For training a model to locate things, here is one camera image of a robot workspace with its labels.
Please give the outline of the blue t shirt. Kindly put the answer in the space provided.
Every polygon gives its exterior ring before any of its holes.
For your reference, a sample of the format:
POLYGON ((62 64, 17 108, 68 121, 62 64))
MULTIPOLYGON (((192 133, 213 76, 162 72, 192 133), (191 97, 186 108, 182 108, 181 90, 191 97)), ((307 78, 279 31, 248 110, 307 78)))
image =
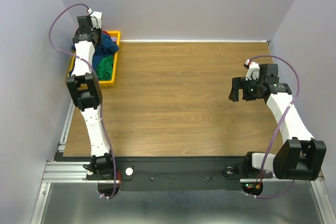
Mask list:
POLYGON ((80 59, 84 59, 93 68, 102 61, 111 58, 119 51, 116 41, 113 41, 107 33, 96 31, 78 30, 72 39, 72 50, 80 59))

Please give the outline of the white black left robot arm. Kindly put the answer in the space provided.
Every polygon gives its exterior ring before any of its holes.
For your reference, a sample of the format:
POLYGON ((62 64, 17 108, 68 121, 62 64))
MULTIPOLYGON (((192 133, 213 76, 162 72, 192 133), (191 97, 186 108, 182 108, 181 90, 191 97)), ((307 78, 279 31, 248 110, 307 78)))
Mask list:
POLYGON ((78 29, 72 39, 75 47, 75 66, 67 77, 66 85, 72 101, 85 121, 91 148, 90 164, 84 168, 99 178, 113 179, 117 166, 113 161, 102 116, 102 92, 92 67, 93 55, 101 45, 101 12, 89 12, 77 17, 78 29))

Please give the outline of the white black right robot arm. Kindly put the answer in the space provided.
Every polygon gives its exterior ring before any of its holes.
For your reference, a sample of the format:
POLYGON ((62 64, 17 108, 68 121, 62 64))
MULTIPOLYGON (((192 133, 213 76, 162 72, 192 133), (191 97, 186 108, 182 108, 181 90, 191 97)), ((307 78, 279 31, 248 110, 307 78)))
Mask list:
POLYGON ((295 96, 288 84, 281 83, 277 64, 245 63, 244 77, 232 79, 229 99, 264 100, 277 122, 274 141, 281 134, 283 145, 277 154, 248 152, 242 163, 244 175, 253 177, 261 172, 273 173, 277 179, 316 180, 327 151, 323 141, 317 141, 304 125, 294 105, 295 96))

